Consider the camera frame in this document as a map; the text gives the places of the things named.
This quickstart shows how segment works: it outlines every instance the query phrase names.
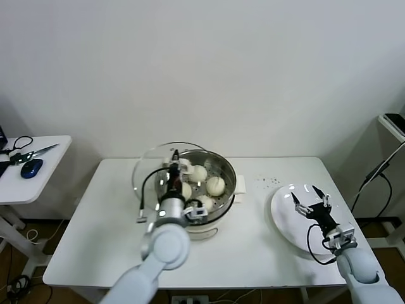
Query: small white desk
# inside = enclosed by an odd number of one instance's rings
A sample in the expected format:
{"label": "small white desk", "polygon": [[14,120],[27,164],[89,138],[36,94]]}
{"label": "small white desk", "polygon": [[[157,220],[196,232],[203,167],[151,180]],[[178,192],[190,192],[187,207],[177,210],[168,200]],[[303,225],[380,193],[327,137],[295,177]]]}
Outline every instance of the small white desk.
{"label": "small white desk", "polygon": [[[387,120],[383,115],[378,117],[378,121],[402,144],[405,137]],[[383,222],[385,230],[389,233],[387,237],[373,237],[367,239],[372,248],[396,248],[405,260],[405,223],[395,228],[390,222]]]}
{"label": "small white desk", "polygon": [[[0,177],[0,234],[4,236],[2,248],[4,248],[7,242],[29,257],[23,271],[23,274],[27,276],[31,276],[37,266],[47,265],[50,256],[47,256],[42,252],[45,242],[38,246],[34,246],[16,230],[17,228],[23,229],[25,224],[8,206],[15,204],[28,204],[35,201],[41,194],[48,180],[55,171],[55,168],[58,166],[72,142],[70,136],[44,136],[33,138],[33,143],[26,148],[23,148],[21,151],[22,154],[30,151],[37,151],[53,144],[59,144],[59,146],[40,155],[39,158],[44,160],[44,164],[38,174],[32,179],[23,179],[21,177],[20,171],[22,165],[9,166],[5,173]],[[11,149],[14,141],[15,138],[8,139],[8,144],[4,148]],[[7,160],[9,160],[7,155],[0,155],[0,162]]]}
{"label": "small white desk", "polygon": [[[336,264],[318,265],[295,248],[268,218],[266,204],[286,184],[315,184],[340,205],[356,228],[360,248],[371,251],[336,185],[318,158],[229,158],[246,180],[242,203],[224,216],[216,236],[192,241],[186,263],[163,272],[159,287],[287,288],[342,286]],[[136,160],[103,160],[45,271],[48,285],[110,288],[141,263],[144,224],[137,224],[132,189]]]}

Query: desk leg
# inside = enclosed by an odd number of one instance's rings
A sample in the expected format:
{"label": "desk leg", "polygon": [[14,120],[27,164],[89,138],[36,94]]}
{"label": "desk leg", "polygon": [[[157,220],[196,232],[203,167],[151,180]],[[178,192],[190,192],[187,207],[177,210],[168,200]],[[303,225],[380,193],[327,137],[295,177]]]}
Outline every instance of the desk leg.
{"label": "desk leg", "polygon": [[41,249],[31,244],[28,239],[23,237],[2,217],[0,217],[0,234],[10,245],[21,251],[24,255],[29,257],[29,259],[32,259],[38,264],[47,262],[47,255],[43,254]]}
{"label": "desk leg", "polygon": [[367,239],[368,244],[371,248],[396,248],[405,260],[405,243],[402,240],[405,237],[405,224],[402,224],[397,229],[390,222],[383,222],[382,225],[389,235],[387,237]]}
{"label": "desk leg", "polygon": [[24,229],[25,224],[17,217],[15,211],[10,206],[0,206],[0,215],[18,229]]}
{"label": "desk leg", "polygon": [[318,293],[316,296],[308,299],[308,294],[302,290],[306,288],[301,288],[301,294],[304,298],[304,304],[327,304],[336,297],[340,296],[343,292],[347,290],[347,286],[342,286],[339,288],[326,288],[325,290]]}
{"label": "desk leg", "polygon": [[105,295],[105,293],[97,288],[71,286],[70,289],[92,304],[99,303]]}

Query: blue computer mouse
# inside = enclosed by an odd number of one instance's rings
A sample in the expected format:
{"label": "blue computer mouse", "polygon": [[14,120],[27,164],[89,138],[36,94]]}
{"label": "blue computer mouse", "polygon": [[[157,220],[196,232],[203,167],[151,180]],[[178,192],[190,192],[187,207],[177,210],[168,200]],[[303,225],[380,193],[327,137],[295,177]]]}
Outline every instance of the blue computer mouse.
{"label": "blue computer mouse", "polygon": [[43,160],[40,159],[33,159],[24,164],[21,168],[21,177],[23,179],[31,179],[37,175],[39,169],[41,169],[42,164],[44,163]]}

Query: power strip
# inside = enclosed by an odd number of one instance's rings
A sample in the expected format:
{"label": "power strip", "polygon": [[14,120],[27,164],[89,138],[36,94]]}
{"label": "power strip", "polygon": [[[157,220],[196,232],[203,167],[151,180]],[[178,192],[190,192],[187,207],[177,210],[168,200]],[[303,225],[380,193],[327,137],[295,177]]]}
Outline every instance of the power strip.
{"label": "power strip", "polygon": [[171,304],[209,304],[208,296],[172,296]]}

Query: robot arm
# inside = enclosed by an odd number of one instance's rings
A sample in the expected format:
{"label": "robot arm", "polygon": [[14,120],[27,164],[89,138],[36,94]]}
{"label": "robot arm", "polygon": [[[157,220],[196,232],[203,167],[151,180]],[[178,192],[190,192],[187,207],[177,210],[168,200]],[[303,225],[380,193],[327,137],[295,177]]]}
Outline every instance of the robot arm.
{"label": "robot arm", "polygon": [[[182,196],[182,165],[176,150],[168,167],[167,192],[156,206],[157,219],[144,236],[141,250],[144,261],[126,271],[101,304],[149,303],[158,290],[160,273],[179,268],[189,256],[190,237],[184,228],[190,222],[206,221],[208,211],[200,201],[193,205],[195,199],[186,202]],[[141,207],[138,222],[145,221]]]}
{"label": "robot arm", "polygon": [[307,219],[316,220],[322,230],[324,242],[336,256],[341,276],[346,280],[354,304],[390,303],[404,304],[398,292],[389,286],[384,273],[379,270],[376,258],[366,250],[357,248],[354,227],[337,224],[330,216],[332,206],[328,196],[314,187],[322,203],[302,205],[292,194],[296,211]]}
{"label": "robot arm", "polygon": [[145,260],[126,271],[101,304],[149,303],[158,290],[158,276],[163,270],[183,265],[189,255],[190,238],[178,224],[165,224],[155,229]]}

